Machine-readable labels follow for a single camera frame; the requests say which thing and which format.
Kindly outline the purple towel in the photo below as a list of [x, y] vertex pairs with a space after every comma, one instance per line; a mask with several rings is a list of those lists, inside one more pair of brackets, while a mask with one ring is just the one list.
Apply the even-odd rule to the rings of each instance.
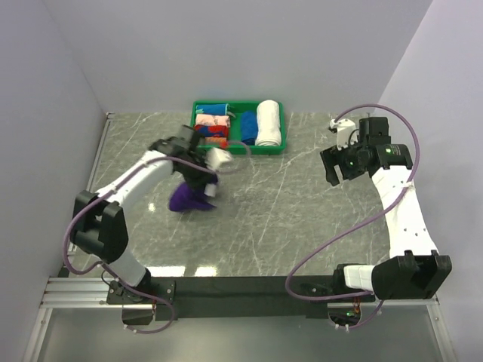
[[205, 187], [191, 188], [187, 183], [181, 183], [173, 192], [168, 202], [169, 211], [184, 213], [192, 210], [209, 211], [216, 207], [208, 201]]

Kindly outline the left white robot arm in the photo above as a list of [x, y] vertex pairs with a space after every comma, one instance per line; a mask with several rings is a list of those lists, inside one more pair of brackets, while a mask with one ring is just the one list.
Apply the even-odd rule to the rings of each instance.
[[126, 283], [125, 294], [135, 303], [145, 302], [154, 288], [150, 271], [128, 248], [125, 209], [174, 173], [184, 179], [181, 190], [185, 201], [208, 209], [205, 189], [218, 178], [208, 168], [207, 152], [198, 147], [203, 140], [201, 133], [183, 125], [176, 136], [155, 141], [116, 181], [96, 192], [80, 192], [75, 198], [68, 241], [96, 256]]

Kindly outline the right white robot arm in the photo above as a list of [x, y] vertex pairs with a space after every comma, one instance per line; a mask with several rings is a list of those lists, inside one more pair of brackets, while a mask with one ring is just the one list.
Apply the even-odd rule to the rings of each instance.
[[431, 299], [452, 270], [431, 239], [410, 179], [414, 163], [406, 145], [395, 144], [385, 117], [332, 120], [337, 143], [320, 153], [326, 180], [336, 186], [367, 174], [386, 211], [389, 259], [379, 265], [337, 267], [332, 292], [348, 301], [358, 290], [378, 299]]

